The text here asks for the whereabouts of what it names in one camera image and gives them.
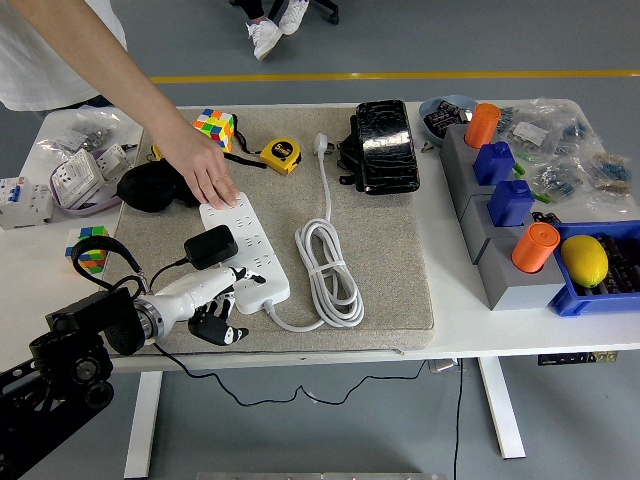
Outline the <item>person's right hand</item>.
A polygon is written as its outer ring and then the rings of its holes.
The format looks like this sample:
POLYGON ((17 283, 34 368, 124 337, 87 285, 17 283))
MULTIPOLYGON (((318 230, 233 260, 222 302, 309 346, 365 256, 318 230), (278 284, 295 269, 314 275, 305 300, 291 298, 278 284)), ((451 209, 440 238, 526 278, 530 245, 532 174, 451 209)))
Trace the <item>person's right hand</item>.
POLYGON ((220 210, 237 203, 239 190, 221 147, 213 140, 187 126, 161 150, 201 204, 220 210))

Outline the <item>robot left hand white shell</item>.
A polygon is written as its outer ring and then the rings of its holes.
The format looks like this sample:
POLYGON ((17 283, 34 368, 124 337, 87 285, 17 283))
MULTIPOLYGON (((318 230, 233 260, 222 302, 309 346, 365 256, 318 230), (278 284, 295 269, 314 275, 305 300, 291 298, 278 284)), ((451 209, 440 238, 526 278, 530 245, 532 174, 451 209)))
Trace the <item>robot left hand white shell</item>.
POLYGON ((214 345, 227 346, 249 334, 246 328, 227 324, 235 304, 233 285, 240 280, 264 284, 266 279, 247 268, 212 268, 190 273, 155 294, 138 300, 156 332, 152 341, 164 339, 178 321, 188 321, 193 335, 214 345))

